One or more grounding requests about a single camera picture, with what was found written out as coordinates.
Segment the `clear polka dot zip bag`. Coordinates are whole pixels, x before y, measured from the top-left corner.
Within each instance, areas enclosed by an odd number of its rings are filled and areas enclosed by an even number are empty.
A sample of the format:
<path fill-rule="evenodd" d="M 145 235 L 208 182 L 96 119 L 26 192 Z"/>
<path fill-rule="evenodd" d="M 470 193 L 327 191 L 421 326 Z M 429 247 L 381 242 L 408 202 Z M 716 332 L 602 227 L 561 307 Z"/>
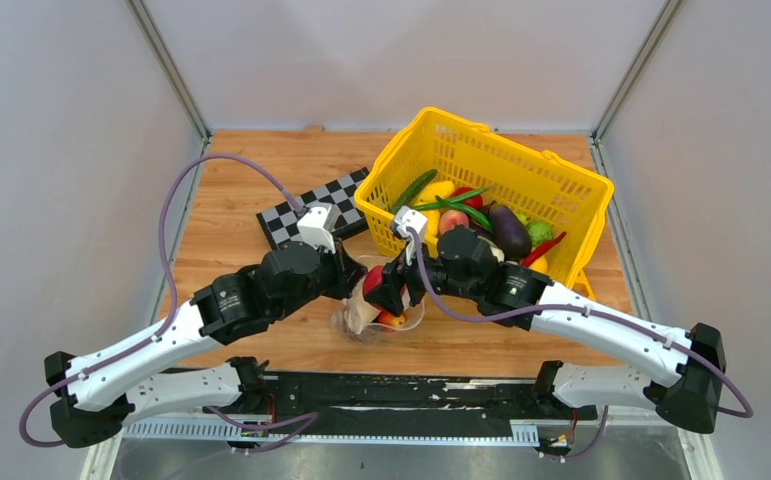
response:
<path fill-rule="evenodd" d="M 356 284 L 356 286 L 352 290 L 351 296 L 356 292 L 362 294 L 362 282 L 363 281 L 360 280 Z M 404 310 L 401 315 L 404 315 L 406 317 L 407 324 L 402 330 L 395 331 L 395 330 L 384 328 L 382 325 L 379 325 L 376 322 L 376 320 L 374 320 L 372 323 L 367 325 L 366 328 L 360 334 L 353 334 L 348 331 L 344 322 L 344 304 L 349 298 L 343 299 L 340 301 L 340 305 L 333 311 L 332 315 L 330 316 L 330 325 L 333 329 L 343 334 L 345 337 L 361 343 L 373 343 L 379 340 L 381 337 L 383 337 L 386 334 L 397 334 L 397 333 L 413 330 L 414 328 L 420 325 L 426 313 L 425 304 L 423 302 L 420 302 L 416 306 L 410 306 L 409 296 L 407 293 L 404 293 L 403 294 Z"/>

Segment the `red apple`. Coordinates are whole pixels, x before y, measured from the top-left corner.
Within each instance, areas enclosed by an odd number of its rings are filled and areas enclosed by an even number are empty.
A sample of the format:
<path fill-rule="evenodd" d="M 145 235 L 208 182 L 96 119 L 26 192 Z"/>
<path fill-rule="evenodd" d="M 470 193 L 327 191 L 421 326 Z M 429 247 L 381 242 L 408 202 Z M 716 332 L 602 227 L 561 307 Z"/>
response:
<path fill-rule="evenodd" d="M 362 295 L 367 298 L 372 292 L 383 283 L 383 266 L 375 265 L 371 267 L 362 282 Z"/>

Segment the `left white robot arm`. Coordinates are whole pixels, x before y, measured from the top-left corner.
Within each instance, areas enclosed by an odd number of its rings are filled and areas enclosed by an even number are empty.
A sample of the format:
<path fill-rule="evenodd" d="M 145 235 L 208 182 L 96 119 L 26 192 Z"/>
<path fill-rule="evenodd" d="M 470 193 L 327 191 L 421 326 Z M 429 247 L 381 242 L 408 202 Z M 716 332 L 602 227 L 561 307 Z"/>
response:
<path fill-rule="evenodd" d="M 56 401 L 50 420 L 59 440 L 83 448 L 143 418 L 188 407 L 259 411 L 268 398 L 264 367 L 235 357 L 204 370 L 180 361 L 263 333 L 319 298 L 347 299 L 366 274 L 341 244 L 290 242 L 260 263 L 222 275 L 195 292 L 170 324 L 148 327 L 85 356 L 55 352 L 44 361 Z"/>

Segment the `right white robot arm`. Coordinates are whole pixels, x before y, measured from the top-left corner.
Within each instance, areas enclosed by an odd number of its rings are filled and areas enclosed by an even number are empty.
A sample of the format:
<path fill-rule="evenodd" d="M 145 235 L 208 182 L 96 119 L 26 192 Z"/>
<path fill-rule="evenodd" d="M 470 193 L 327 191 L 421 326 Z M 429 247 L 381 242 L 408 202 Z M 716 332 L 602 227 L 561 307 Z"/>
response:
<path fill-rule="evenodd" d="M 502 251 L 465 227 L 447 232 L 443 243 L 443 252 L 430 257 L 409 241 L 398 257 L 368 273 L 364 299 L 394 316 L 424 297 L 468 299 L 478 323 L 565 337 L 621 361 L 619 367 L 545 362 L 531 392 L 545 417 L 569 407 L 628 406 L 652 410 L 685 430 L 714 432 L 726 377 L 718 329 L 698 323 L 684 330 L 613 310 L 504 260 Z"/>

